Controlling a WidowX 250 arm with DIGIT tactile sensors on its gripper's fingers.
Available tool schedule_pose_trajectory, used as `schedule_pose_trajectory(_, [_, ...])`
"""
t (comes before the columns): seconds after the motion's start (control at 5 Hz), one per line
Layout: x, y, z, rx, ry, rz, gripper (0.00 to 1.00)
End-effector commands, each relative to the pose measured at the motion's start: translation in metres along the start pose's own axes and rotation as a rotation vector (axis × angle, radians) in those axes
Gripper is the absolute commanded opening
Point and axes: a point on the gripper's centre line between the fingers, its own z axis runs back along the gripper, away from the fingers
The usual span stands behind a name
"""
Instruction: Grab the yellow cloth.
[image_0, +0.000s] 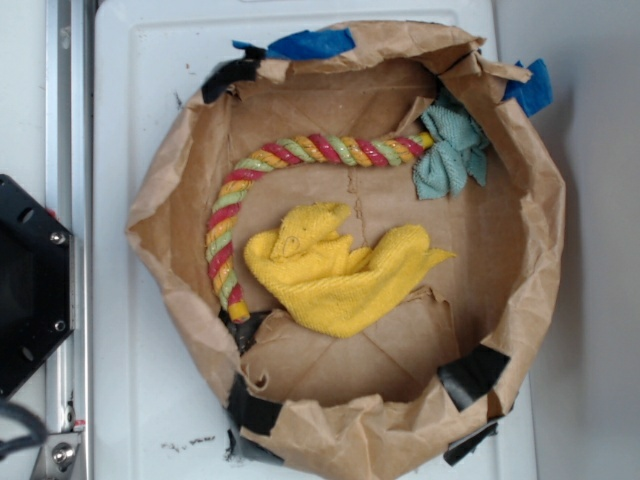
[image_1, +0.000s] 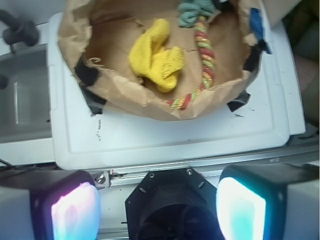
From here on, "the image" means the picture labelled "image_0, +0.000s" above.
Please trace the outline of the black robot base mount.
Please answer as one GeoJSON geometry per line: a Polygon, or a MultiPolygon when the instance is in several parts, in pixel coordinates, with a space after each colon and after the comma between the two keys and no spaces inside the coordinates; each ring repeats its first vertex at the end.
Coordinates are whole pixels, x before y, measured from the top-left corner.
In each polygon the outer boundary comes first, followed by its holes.
{"type": "Polygon", "coordinates": [[[1,176],[1,397],[9,399],[71,333],[72,234],[1,176]]]}

